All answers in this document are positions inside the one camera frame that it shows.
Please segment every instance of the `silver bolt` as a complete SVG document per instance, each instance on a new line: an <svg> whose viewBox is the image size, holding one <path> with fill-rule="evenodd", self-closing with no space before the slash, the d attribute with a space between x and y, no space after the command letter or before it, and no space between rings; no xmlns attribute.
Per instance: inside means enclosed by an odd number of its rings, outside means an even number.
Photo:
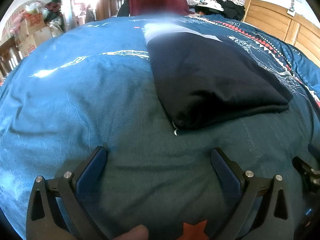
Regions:
<svg viewBox="0 0 320 240"><path fill-rule="evenodd" d="M72 172L71 172L71 171L67 171L67 172L65 172L65 173L63 174L63 177L65 177L65 178L67 179L67 178L70 178L71 175L72 175Z"/></svg>
<svg viewBox="0 0 320 240"><path fill-rule="evenodd" d="M42 176L36 177L36 182L40 182L42 180Z"/></svg>
<svg viewBox="0 0 320 240"><path fill-rule="evenodd" d="M254 174L253 174L252 171L246 171L246 172L245 172L245 175L246 175L247 177L249 177L249 178L252 178Z"/></svg>
<svg viewBox="0 0 320 240"><path fill-rule="evenodd" d="M278 175L276 175L276 179L281 181L282 180L282 176L278 174Z"/></svg>

